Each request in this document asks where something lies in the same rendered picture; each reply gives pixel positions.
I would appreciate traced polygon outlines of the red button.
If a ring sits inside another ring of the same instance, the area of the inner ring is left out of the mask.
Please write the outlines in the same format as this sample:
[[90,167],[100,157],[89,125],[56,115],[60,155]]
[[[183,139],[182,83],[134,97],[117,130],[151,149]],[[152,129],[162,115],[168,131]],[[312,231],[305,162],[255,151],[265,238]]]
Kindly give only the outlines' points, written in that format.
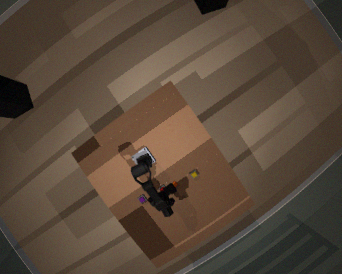
[[158,188],[159,191],[162,191],[163,188],[166,187],[164,184]]

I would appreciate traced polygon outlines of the purple button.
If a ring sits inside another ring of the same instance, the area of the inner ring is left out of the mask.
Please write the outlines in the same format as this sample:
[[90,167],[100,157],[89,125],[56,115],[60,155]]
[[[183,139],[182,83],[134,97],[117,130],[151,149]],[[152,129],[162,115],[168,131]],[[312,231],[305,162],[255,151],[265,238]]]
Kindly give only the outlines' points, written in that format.
[[144,194],[142,194],[141,196],[139,196],[138,198],[138,201],[141,202],[141,203],[144,203],[147,201],[147,198]]

